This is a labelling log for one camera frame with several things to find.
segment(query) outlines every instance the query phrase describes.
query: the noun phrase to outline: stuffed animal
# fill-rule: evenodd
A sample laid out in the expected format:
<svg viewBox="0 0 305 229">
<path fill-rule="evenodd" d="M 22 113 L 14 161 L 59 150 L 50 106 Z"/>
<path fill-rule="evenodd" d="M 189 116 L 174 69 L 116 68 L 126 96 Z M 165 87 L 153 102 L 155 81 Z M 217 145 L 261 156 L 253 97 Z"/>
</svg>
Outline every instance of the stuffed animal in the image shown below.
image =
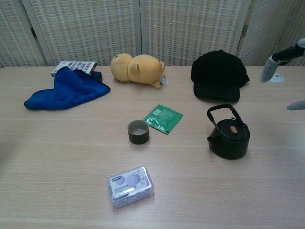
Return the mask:
<svg viewBox="0 0 305 229">
<path fill-rule="evenodd" d="M 129 54 L 122 53 L 111 60 L 110 68 L 117 82 L 146 83 L 160 89 L 160 76 L 165 65 L 153 56 L 139 55 L 132 58 Z"/>
</svg>

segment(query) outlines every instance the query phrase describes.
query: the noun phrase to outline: woven folding screen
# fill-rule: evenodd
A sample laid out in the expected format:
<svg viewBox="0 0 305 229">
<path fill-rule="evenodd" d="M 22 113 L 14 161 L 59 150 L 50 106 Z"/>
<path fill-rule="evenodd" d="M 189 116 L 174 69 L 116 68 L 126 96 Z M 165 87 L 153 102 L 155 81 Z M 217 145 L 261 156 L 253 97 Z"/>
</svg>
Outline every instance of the woven folding screen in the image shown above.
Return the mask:
<svg viewBox="0 0 305 229">
<path fill-rule="evenodd" d="M 291 18 L 291 22 L 284 31 L 283 37 L 277 51 L 288 48 L 295 45 L 299 39 L 305 38 L 305 1 L 299 1 L 295 8 L 295 12 Z M 291 60 L 287 65 L 301 65 L 305 66 L 305 57 L 299 57 Z"/>
<path fill-rule="evenodd" d="M 142 0 L 146 52 L 167 65 L 191 65 L 209 51 L 235 53 L 247 0 Z"/>
<path fill-rule="evenodd" d="M 109 65 L 116 54 L 141 53 L 135 18 L 139 7 L 134 0 L 30 2 L 55 64 L 97 61 Z"/>
<path fill-rule="evenodd" d="M 24 26 L 24 19 L 18 14 L 13 1 L 0 1 L 0 67 L 40 65 L 41 57 L 35 52 L 25 31 L 30 27 Z"/>
<path fill-rule="evenodd" d="M 240 59 L 244 65 L 264 65 L 278 43 L 293 0 L 255 0 Z"/>
</svg>

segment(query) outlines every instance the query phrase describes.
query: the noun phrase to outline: teapot lid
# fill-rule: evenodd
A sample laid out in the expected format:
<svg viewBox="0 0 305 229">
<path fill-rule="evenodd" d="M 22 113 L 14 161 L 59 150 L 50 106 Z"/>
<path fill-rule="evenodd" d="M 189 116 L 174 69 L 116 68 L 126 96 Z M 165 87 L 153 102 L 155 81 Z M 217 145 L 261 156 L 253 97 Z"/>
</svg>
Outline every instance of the teapot lid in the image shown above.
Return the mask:
<svg viewBox="0 0 305 229">
<path fill-rule="evenodd" d="M 231 141 L 242 141 L 246 139 L 247 131 L 245 127 L 240 125 L 236 120 L 224 119 L 220 121 L 217 126 L 221 134 Z"/>
</svg>

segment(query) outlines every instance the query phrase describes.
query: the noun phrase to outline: cup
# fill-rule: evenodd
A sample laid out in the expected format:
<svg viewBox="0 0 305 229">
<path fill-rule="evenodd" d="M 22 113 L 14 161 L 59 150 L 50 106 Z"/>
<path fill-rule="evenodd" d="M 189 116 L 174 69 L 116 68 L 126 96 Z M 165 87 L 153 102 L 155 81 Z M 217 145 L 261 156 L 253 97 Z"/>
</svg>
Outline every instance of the cup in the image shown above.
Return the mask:
<svg viewBox="0 0 305 229">
<path fill-rule="evenodd" d="M 129 140 L 134 144 L 143 144 L 149 139 L 149 126 L 144 120 L 134 120 L 128 125 Z"/>
</svg>

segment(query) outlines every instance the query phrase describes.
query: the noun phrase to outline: cap brim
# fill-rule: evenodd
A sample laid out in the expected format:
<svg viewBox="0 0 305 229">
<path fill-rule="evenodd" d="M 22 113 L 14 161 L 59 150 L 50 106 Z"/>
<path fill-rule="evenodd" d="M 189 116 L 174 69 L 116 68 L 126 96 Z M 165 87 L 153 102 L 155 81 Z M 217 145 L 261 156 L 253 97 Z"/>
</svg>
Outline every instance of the cap brim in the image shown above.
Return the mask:
<svg viewBox="0 0 305 229">
<path fill-rule="evenodd" d="M 220 87 L 202 83 L 194 83 L 194 94 L 200 98 L 216 98 L 230 102 L 239 100 L 239 87 Z"/>
</svg>

